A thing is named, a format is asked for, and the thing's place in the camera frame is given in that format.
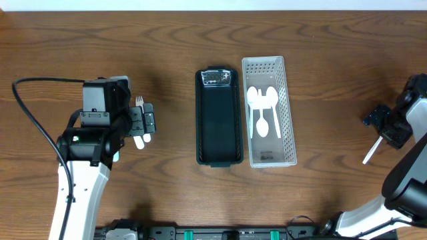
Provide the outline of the white fork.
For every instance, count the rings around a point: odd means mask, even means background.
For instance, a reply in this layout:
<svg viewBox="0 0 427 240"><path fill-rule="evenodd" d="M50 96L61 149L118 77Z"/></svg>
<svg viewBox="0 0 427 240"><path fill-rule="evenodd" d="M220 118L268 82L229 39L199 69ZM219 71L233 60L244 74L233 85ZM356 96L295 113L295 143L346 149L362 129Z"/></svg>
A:
<svg viewBox="0 0 427 240"><path fill-rule="evenodd" d="M143 104L144 104L143 97L142 97L142 96L137 96L137 97L135 98L135 105L136 105L136 106L140 106L141 108L143 108ZM145 133L145 134L143 135L142 139L143 139L146 143L149 143L149 142L151 141L151 135L150 135L149 133Z"/></svg>
<svg viewBox="0 0 427 240"><path fill-rule="evenodd" d="M145 147L145 143L144 140L141 136L134 136L133 140L135 142L135 146L137 147L137 149L142 150Z"/></svg>

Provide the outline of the white spoon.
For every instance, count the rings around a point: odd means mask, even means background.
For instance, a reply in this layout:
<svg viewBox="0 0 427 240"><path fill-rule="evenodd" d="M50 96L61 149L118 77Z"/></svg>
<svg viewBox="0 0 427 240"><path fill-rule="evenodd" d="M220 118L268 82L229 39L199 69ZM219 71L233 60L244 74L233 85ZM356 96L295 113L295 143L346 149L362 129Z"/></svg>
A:
<svg viewBox="0 0 427 240"><path fill-rule="evenodd" d="M383 137L379 136L378 140L375 142L375 144L373 144L373 146L371 147L371 149L368 151L365 158L363 159L362 163L364 165L366 165L369 162L369 160L371 159L371 157L373 156L373 154L375 153L375 151L377 150L377 148L381 144L382 140L383 140Z"/></svg>
<svg viewBox="0 0 427 240"><path fill-rule="evenodd" d="M247 90L247 100L250 108L250 138L252 138L254 134L254 110L258 106L258 92L255 87L250 87Z"/></svg>
<svg viewBox="0 0 427 240"><path fill-rule="evenodd" d="M264 99L261 89L258 89L258 109L260 111L260 118L256 122L256 129L260 137L266 137L269 131L269 125L264 119Z"/></svg>
<svg viewBox="0 0 427 240"><path fill-rule="evenodd" d="M266 90L266 97L268 98L268 103L270 104L270 107L272 108L273 112L273 118L274 118L274 126L276 129L276 135L277 138L281 138L281 132L280 132L280 124L278 121L278 114L276 111L276 105L278 104L278 92L276 89L272 86L268 87Z"/></svg>

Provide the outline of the pale green plastic fork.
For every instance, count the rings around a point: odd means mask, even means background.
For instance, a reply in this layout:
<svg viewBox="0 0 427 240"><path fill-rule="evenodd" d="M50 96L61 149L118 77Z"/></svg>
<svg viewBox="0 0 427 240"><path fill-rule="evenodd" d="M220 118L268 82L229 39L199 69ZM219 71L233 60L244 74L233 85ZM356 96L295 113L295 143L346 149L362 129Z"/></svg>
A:
<svg viewBox="0 0 427 240"><path fill-rule="evenodd" d="M119 151L117 151L114 155L113 155L113 162L118 162L120 159L120 153Z"/></svg>

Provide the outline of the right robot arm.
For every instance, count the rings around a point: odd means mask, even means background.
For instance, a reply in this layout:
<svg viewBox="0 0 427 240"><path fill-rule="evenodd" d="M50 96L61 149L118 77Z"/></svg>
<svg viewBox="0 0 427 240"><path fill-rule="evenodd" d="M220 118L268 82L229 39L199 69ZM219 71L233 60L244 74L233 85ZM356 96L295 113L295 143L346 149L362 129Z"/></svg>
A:
<svg viewBox="0 0 427 240"><path fill-rule="evenodd" d="M411 150L384 180L379 196L340 213L320 235L374 239L400 227L426 227L426 74L412 75L394 108L378 105L363 123L373 126L380 141L401 149L410 139Z"/></svg>

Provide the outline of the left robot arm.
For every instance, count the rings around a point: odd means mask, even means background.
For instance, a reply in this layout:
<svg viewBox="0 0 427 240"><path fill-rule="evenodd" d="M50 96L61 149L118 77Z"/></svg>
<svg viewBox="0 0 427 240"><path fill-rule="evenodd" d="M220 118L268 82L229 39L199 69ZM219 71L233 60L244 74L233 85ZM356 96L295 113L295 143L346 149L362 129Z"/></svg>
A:
<svg viewBox="0 0 427 240"><path fill-rule="evenodd" d="M57 139L59 186L50 239L92 239L99 204L126 137L143 149L155 133L153 105L137 97L130 105L127 76L83 84L83 107Z"/></svg>

